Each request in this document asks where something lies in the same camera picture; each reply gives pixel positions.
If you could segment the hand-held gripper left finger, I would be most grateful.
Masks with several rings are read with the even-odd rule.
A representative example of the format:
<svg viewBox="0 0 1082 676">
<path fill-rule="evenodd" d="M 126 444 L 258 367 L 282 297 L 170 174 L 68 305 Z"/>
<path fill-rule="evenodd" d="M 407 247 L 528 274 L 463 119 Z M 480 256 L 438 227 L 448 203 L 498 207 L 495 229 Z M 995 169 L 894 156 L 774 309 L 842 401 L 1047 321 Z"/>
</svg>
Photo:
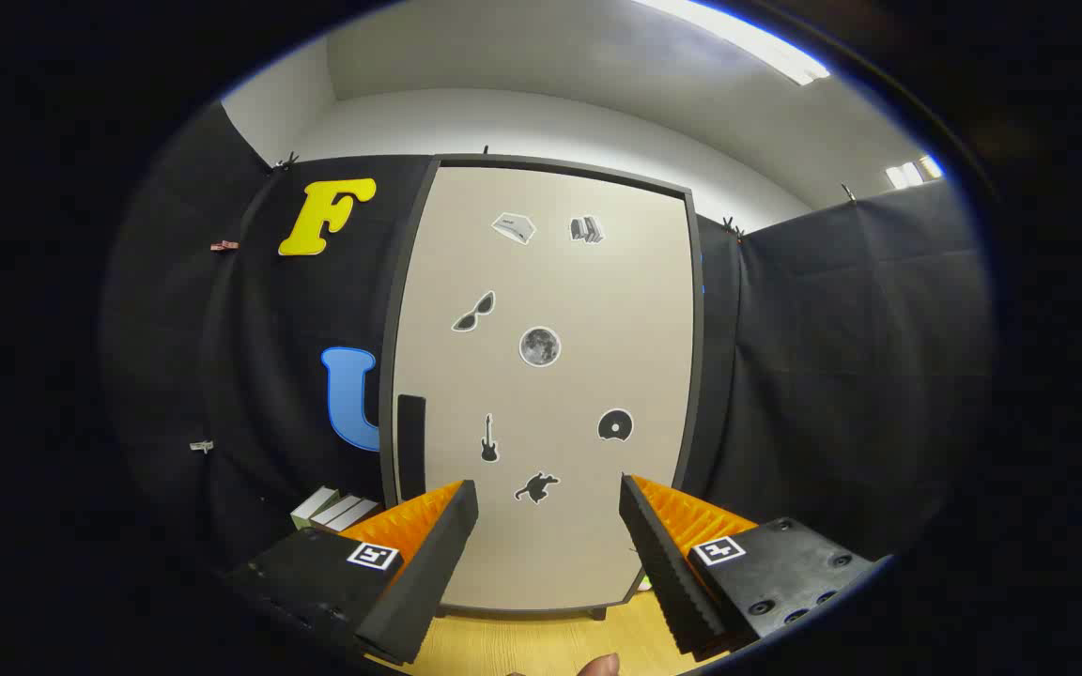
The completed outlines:
<svg viewBox="0 0 1082 676">
<path fill-rule="evenodd" d="M 346 658 L 415 662 L 478 518 L 454 481 L 333 533 L 309 527 L 224 575 L 245 602 Z"/>
</svg>

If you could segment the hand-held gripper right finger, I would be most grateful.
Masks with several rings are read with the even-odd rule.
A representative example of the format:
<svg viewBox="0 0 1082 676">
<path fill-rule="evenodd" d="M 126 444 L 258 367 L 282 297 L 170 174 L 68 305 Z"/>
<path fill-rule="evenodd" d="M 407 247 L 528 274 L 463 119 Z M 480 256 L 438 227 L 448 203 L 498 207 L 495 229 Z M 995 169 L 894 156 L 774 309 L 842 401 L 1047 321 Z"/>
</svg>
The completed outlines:
<svg viewBox="0 0 1082 676">
<path fill-rule="evenodd" d="M 885 564 L 797 519 L 755 523 L 639 475 L 620 479 L 619 514 L 675 646 L 694 658 L 784 633 Z"/>
</svg>

